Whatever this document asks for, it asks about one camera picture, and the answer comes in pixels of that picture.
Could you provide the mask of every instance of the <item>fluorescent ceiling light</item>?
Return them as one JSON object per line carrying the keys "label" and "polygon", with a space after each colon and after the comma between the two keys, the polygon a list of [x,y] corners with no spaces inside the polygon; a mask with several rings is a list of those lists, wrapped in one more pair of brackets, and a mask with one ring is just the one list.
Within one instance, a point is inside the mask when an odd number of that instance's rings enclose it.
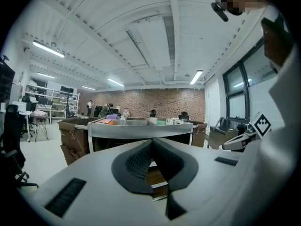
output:
{"label": "fluorescent ceiling light", "polygon": [[94,88],[90,88],[90,87],[87,87],[87,86],[82,86],[83,88],[86,88],[86,89],[91,89],[91,90],[95,90]]}
{"label": "fluorescent ceiling light", "polygon": [[202,70],[197,71],[196,75],[193,77],[192,81],[190,82],[190,85],[193,85],[198,80],[198,78],[201,76],[202,72],[203,72]]}
{"label": "fluorescent ceiling light", "polygon": [[118,84],[118,85],[120,85],[120,86],[122,86],[122,87],[124,87],[124,85],[122,85],[122,84],[119,84],[118,82],[116,82],[116,81],[114,81],[114,80],[111,80],[111,79],[108,79],[109,81],[111,81],[111,82],[113,82],[113,83],[115,83],[115,84]]}
{"label": "fluorescent ceiling light", "polygon": [[243,85],[244,83],[243,82],[241,82],[241,83],[239,83],[239,84],[237,84],[237,85],[235,85],[235,86],[233,86],[233,88],[236,88],[236,87],[238,87],[238,86],[241,86],[241,85]]}
{"label": "fluorescent ceiling light", "polygon": [[57,56],[59,56],[59,57],[64,58],[64,56],[65,56],[64,54],[62,54],[62,53],[60,53],[60,52],[58,52],[58,51],[56,51],[56,50],[54,50],[54,49],[52,49],[52,48],[49,48],[49,47],[47,47],[47,46],[45,46],[45,45],[43,45],[43,44],[37,42],[36,40],[34,40],[32,43],[33,43],[34,46],[37,46],[37,47],[39,47],[39,48],[42,48],[42,49],[44,49],[44,50],[46,50],[46,51],[48,51],[48,52],[50,52],[50,53],[53,53],[53,54],[55,54],[55,55],[57,55]]}
{"label": "fluorescent ceiling light", "polygon": [[51,79],[54,79],[54,77],[52,77],[52,76],[49,76],[49,75],[46,75],[46,74],[43,74],[43,73],[37,73],[37,74],[39,74],[39,75],[43,75],[43,76],[46,76],[46,77],[49,77],[49,78],[51,78]]}

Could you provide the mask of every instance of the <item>computer monitor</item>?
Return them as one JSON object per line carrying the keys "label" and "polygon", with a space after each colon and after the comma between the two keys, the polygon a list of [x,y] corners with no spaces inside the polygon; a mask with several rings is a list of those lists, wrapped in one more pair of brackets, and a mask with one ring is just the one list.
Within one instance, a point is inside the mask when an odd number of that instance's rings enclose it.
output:
{"label": "computer monitor", "polygon": [[61,86],[61,91],[66,93],[73,93],[74,89],[70,87]]}
{"label": "computer monitor", "polygon": [[118,113],[119,113],[118,109],[114,109],[114,108],[110,109],[110,114],[118,114]]}
{"label": "computer monitor", "polygon": [[48,99],[44,97],[39,97],[38,103],[40,105],[47,105],[48,104]]}

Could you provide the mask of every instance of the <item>window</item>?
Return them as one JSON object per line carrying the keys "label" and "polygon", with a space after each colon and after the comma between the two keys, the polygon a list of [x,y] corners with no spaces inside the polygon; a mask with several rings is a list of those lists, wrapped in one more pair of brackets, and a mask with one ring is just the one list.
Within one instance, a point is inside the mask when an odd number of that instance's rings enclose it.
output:
{"label": "window", "polygon": [[248,123],[250,121],[250,102],[246,71],[241,61],[238,61],[223,75],[227,119],[230,121]]}
{"label": "window", "polygon": [[227,74],[227,81],[230,93],[240,91],[244,87],[243,77],[239,67]]}
{"label": "window", "polygon": [[249,87],[276,76],[264,55],[263,38],[224,75],[227,119],[250,121]]}
{"label": "window", "polygon": [[262,40],[242,59],[242,63],[246,70],[249,86],[276,76],[275,71],[270,67],[270,61],[264,55]]}

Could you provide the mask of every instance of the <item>stool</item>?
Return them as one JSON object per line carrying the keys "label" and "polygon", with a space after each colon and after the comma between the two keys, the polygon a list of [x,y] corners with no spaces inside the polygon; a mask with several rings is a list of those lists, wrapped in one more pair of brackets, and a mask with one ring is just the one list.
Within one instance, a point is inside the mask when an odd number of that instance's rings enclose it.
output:
{"label": "stool", "polygon": [[34,113],[31,114],[31,117],[35,120],[35,135],[34,135],[34,140],[37,141],[37,136],[39,133],[39,130],[41,129],[41,131],[43,132],[43,134],[45,135],[45,137],[48,139],[48,135],[47,135],[47,130],[46,130],[46,121],[48,119],[48,115],[35,115]]}

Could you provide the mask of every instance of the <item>person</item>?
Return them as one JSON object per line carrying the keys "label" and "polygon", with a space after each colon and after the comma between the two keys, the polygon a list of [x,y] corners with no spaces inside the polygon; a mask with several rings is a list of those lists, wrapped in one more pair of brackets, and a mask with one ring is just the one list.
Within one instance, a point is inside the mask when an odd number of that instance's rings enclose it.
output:
{"label": "person", "polygon": [[156,117],[156,110],[150,111],[150,117]]}
{"label": "person", "polygon": [[89,100],[89,102],[87,103],[87,108],[88,108],[88,113],[87,113],[87,116],[90,117],[91,116],[91,111],[92,111],[92,100]]}
{"label": "person", "polygon": [[102,110],[100,111],[100,117],[101,118],[104,118],[107,116],[107,114],[109,113],[109,109],[113,107],[113,104],[112,103],[109,103],[109,104],[104,104]]}

